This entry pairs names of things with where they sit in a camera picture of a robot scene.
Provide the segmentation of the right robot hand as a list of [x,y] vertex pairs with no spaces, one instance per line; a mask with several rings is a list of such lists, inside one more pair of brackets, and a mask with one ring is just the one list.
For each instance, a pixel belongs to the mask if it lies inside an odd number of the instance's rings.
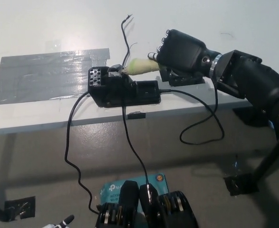
[[205,43],[175,29],[167,30],[162,45],[148,58],[168,69],[208,76],[213,60],[219,52],[209,50]]

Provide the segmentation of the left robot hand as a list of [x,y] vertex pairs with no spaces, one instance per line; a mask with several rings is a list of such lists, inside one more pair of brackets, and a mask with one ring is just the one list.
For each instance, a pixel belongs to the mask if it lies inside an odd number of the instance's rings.
[[68,228],[69,224],[74,220],[74,218],[74,215],[70,215],[58,224],[48,224],[45,225],[43,228]]

